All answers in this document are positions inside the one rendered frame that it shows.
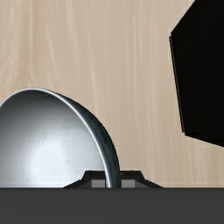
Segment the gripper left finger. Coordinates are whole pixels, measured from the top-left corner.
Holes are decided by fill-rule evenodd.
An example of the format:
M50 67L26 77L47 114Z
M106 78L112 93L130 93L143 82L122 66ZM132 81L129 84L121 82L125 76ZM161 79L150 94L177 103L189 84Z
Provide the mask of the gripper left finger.
M104 171L85 171L83 177L66 188L105 188L106 177Z

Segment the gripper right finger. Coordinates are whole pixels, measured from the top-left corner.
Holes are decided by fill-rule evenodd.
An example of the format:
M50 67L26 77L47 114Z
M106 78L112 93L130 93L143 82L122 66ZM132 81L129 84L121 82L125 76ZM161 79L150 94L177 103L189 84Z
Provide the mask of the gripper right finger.
M122 188L160 188L144 178L141 171L121 171Z

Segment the grey porcelain bowl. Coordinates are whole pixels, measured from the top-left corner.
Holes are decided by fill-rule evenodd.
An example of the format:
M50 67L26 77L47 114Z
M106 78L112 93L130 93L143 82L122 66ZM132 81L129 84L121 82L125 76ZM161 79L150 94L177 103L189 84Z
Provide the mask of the grey porcelain bowl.
M26 88L0 103L0 187L60 188L86 171L121 185L115 146L86 108L43 88Z

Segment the cabinet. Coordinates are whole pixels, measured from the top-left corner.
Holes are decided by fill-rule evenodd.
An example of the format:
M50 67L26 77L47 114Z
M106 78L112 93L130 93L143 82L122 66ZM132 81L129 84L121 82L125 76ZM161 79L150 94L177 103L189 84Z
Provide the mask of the cabinet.
M182 131L224 147L224 0L194 0L169 40Z

